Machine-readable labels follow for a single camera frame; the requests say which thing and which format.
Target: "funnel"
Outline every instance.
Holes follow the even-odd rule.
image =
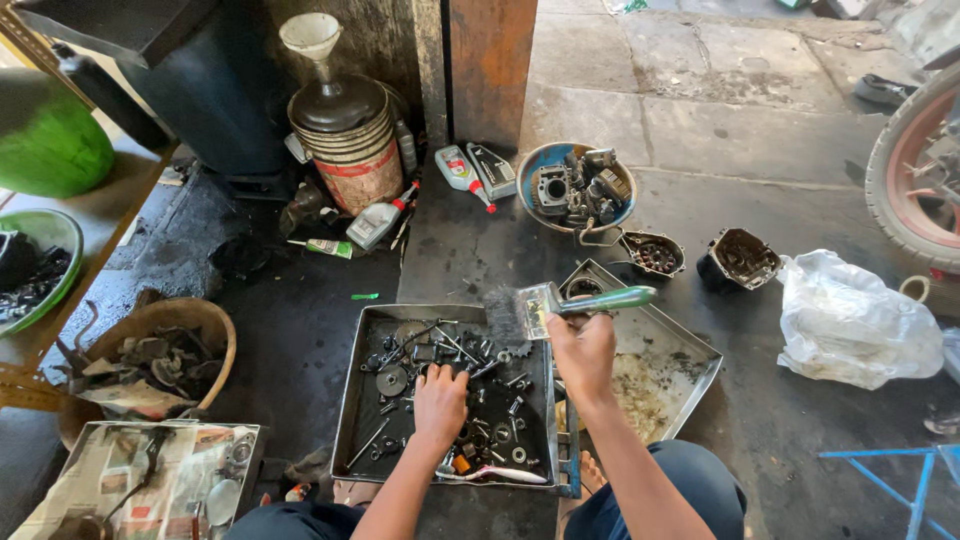
[[[304,13],[283,23],[280,39],[288,49],[314,62],[321,81],[329,82],[327,59],[340,38],[341,30],[340,23],[332,15]]]

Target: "leg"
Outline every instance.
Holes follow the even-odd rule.
[[[226,539],[347,540],[363,512],[334,503],[267,504],[240,518],[227,532]]]
[[[741,540],[747,499],[736,479],[709,450],[685,441],[660,441],[647,450],[717,540]],[[570,540],[630,538],[608,483],[573,511],[564,537]]]

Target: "spoke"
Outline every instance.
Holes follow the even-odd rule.
[[[912,190],[912,191],[907,191],[907,192],[906,192],[906,196],[907,196],[907,197],[916,197],[917,195],[927,195],[927,196],[929,196],[929,197],[940,197],[940,198],[943,198],[942,195],[940,195],[939,193],[937,193],[935,190],[930,189],[929,187],[923,187],[923,188],[921,188],[921,189],[914,189],[914,190]]]

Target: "newspaper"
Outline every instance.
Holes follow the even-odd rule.
[[[151,439],[143,430],[157,426],[169,427],[170,434],[160,448],[156,473],[149,485],[110,518],[112,537],[190,540],[194,511],[210,489],[224,479],[225,470],[230,471],[231,478],[243,482],[248,467],[238,470],[235,463],[228,463],[228,452],[243,438],[252,445],[258,426],[95,423],[83,447],[74,450],[74,454],[79,452],[76,462],[11,539],[46,540],[80,519],[102,523],[143,479],[148,467],[144,449]],[[201,538],[206,538],[208,530],[201,512]]]

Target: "motor oil bottle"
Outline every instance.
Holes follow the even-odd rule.
[[[363,209],[347,228],[347,236],[361,249],[369,250],[375,246],[394,226],[400,213],[407,208],[414,189],[419,187],[420,183],[414,182],[410,189],[394,199],[392,203],[373,203]]]
[[[496,205],[490,202],[480,177],[477,176],[476,170],[467,161],[464,153],[460,151],[459,146],[454,144],[441,148],[434,155],[434,160],[451,187],[473,193],[483,201],[484,205],[487,205],[487,213],[496,212]]]

